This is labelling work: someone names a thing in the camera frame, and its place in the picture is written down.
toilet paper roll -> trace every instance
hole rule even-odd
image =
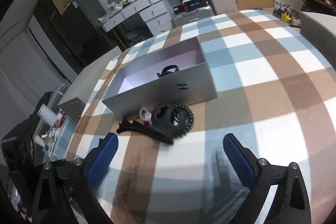
[[[41,119],[44,120],[51,127],[57,121],[57,115],[51,109],[49,109],[45,104],[41,106],[37,115],[39,115]]]

curtain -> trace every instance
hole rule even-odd
[[[0,138],[33,113],[47,91],[66,83],[28,28],[0,51]]]

black refrigerator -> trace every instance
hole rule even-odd
[[[71,49],[84,66],[119,46],[115,36],[100,26],[98,18],[105,13],[98,0],[73,0],[62,14]]]

metal screw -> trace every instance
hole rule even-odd
[[[76,159],[73,163],[76,166],[80,166],[83,163],[83,159]]]
[[[267,160],[265,160],[265,159],[263,159],[263,158],[259,159],[258,162],[259,162],[261,165],[266,165],[266,164],[268,163]]]
[[[292,163],[291,163],[291,167],[292,167],[293,169],[298,169],[298,168],[299,168],[299,166],[298,166],[298,164],[297,164],[296,162],[292,162]]]
[[[50,167],[51,167],[51,164],[45,164],[43,168],[44,168],[45,170],[48,170]]]

gray box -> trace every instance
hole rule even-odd
[[[78,122],[103,71],[109,62],[120,54],[119,47],[115,47],[82,70],[59,102],[58,107]]]
[[[180,71],[158,78],[168,65]],[[208,63],[196,37],[136,58],[121,68],[108,87],[103,103],[121,118],[160,104],[192,105],[217,97]]]

